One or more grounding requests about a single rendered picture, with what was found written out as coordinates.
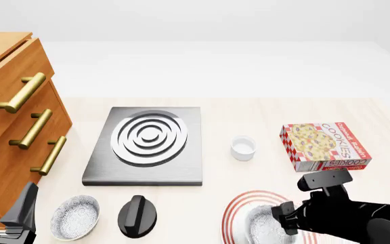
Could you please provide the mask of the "white plate with red rings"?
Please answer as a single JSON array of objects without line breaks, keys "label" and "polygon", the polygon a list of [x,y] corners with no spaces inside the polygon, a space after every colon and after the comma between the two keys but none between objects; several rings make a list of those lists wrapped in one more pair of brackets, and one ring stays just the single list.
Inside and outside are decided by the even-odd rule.
[{"label": "white plate with red rings", "polygon": [[[260,205],[275,207],[288,199],[266,190],[250,190],[235,197],[225,208],[221,221],[223,244],[249,244],[246,238],[246,217]],[[295,244],[321,244],[318,236],[307,231],[298,231]]]}]

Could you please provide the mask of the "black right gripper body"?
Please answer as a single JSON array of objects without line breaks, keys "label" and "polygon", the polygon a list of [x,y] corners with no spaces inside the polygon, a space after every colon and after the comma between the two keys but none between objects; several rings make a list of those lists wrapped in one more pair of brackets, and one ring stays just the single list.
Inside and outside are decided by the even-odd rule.
[{"label": "black right gripper body", "polygon": [[297,235],[297,213],[292,201],[272,207],[272,215],[280,223],[287,235]]}]

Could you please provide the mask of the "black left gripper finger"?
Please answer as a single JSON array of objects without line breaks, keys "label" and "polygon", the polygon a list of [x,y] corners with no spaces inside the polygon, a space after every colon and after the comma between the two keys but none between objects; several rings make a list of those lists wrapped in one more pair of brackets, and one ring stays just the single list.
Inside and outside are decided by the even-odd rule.
[{"label": "black left gripper finger", "polygon": [[38,190],[34,182],[27,182],[14,205],[0,219],[0,223],[5,225],[6,229],[36,230],[35,203]]}]

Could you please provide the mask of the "patterned black-white bowl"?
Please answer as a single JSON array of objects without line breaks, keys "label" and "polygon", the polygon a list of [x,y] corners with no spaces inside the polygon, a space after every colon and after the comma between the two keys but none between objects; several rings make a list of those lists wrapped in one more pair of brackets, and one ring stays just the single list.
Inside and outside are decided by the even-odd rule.
[{"label": "patterned black-white bowl", "polygon": [[100,216],[98,201],[88,195],[78,195],[63,202],[53,213],[50,231],[60,241],[75,241],[88,235]]},{"label": "patterned black-white bowl", "polygon": [[271,205],[260,205],[246,217],[246,238],[249,244],[295,244],[297,237],[287,235],[274,219]]}]

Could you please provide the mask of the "white ramekin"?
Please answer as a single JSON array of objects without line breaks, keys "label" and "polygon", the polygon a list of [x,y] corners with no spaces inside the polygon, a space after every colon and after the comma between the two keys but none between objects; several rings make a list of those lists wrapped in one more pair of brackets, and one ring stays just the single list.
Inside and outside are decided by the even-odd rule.
[{"label": "white ramekin", "polygon": [[256,142],[248,136],[236,136],[232,139],[230,153],[236,160],[249,161],[257,150]]}]

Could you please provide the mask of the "flat stove plate with rings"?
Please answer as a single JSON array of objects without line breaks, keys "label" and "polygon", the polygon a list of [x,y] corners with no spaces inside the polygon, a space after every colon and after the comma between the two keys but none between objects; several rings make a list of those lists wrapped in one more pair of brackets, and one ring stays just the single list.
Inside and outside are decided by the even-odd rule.
[{"label": "flat stove plate with rings", "polygon": [[84,186],[202,186],[200,107],[112,107]]}]

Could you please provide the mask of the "round black stove knob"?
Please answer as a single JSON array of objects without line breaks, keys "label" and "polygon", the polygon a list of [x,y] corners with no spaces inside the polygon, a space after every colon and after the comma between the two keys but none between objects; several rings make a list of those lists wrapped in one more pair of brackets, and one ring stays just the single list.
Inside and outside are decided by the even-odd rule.
[{"label": "round black stove knob", "polygon": [[126,237],[138,239],[154,229],[157,212],[153,203],[144,196],[134,195],[118,213],[118,227]]}]

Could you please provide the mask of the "red cookies box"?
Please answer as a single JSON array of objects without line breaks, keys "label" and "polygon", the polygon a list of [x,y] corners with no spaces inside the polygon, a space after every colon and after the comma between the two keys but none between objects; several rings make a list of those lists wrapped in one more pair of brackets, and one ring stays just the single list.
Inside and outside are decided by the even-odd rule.
[{"label": "red cookies box", "polygon": [[289,123],[280,139],[296,172],[363,170],[372,160],[343,122]]}]

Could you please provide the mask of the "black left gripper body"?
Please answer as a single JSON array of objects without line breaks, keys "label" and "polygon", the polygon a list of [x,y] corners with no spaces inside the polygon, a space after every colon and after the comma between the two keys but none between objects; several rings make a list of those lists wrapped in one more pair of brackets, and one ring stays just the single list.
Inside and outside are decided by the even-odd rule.
[{"label": "black left gripper body", "polygon": [[35,232],[28,229],[0,229],[0,244],[33,244],[35,238]]}]

